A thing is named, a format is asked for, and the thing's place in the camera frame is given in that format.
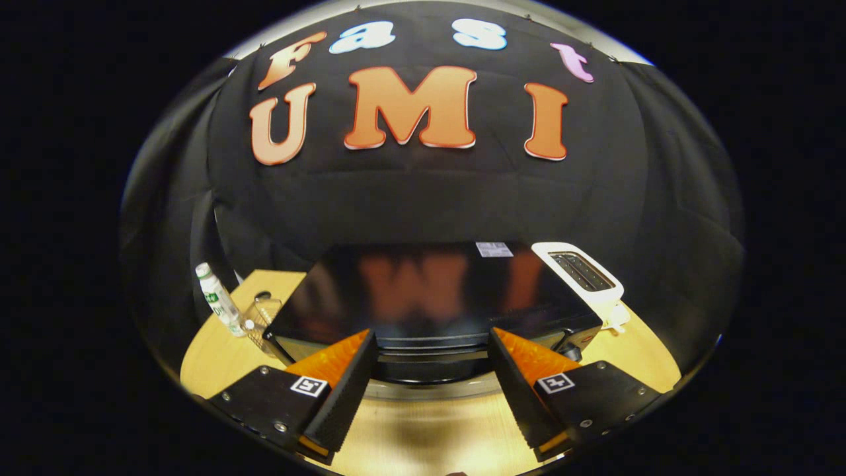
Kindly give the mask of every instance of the pink letter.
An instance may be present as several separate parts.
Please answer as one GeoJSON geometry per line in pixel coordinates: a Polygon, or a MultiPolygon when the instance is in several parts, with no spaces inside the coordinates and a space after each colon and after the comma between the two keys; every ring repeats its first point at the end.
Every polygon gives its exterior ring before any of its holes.
{"type": "Polygon", "coordinates": [[[559,43],[550,43],[549,46],[557,49],[561,53],[561,59],[564,61],[564,66],[570,70],[570,73],[573,73],[573,76],[579,78],[585,83],[593,82],[593,76],[581,67],[582,63],[587,64],[587,60],[585,57],[578,54],[573,47],[559,43]]]}

